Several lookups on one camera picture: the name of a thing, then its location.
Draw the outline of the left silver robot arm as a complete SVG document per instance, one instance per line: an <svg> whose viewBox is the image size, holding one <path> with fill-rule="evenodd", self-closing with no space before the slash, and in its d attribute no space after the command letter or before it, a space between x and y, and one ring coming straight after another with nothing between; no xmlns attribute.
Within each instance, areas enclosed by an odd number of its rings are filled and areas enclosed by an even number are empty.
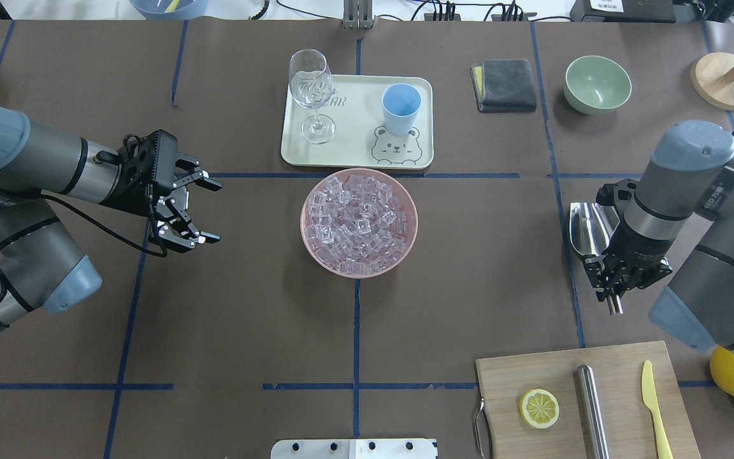
<svg viewBox="0 0 734 459"><path fill-rule="evenodd" d="M52 201L69 196L145 218L163 258L219 241L187 215L189 185L222 188L167 131L108 149L0 107L0 332L34 310L64 312L102 285Z"/></svg>

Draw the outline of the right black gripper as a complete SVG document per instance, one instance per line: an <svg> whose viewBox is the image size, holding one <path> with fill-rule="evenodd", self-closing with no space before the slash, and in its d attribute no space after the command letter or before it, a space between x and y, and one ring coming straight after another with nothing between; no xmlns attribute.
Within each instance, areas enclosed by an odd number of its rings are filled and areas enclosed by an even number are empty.
<svg viewBox="0 0 734 459"><path fill-rule="evenodd" d="M664 279L672 270L665 258L673 244L672 238L650 238L628 224L628 211L634 207L637 180L621 180L603 185L595 203L615 207L619 224L603 253L606 287L621 297L627 291L644 289Z"/></svg>

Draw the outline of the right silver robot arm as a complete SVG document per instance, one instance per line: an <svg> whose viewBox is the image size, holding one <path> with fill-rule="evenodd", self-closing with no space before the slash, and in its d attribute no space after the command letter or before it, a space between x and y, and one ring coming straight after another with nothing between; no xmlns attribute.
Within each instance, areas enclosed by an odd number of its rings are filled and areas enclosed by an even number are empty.
<svg viewBox="0 0 734 459"><path fill-rule="evenodd" d="M597 299L668 284L649 319L679 342L734 352L734 137L684 121L665 131L640 180L572 203L569 239Z"/></svg>

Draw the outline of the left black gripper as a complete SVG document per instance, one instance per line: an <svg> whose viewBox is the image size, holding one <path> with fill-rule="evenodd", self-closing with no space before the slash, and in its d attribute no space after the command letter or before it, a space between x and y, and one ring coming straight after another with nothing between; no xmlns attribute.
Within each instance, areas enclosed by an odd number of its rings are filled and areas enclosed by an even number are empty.
<svg viewBox="0 0 734 459"><path fill-rule="evenodd" d="M196 157L180 153L176 137L162 129L146 137L128 135L115 153L102 150L99 162L117 166L113 189L102 206L155 218L155 244L165 252L186 253L221 237L196 229L187 214L189 186L219 191Z"/></svg>

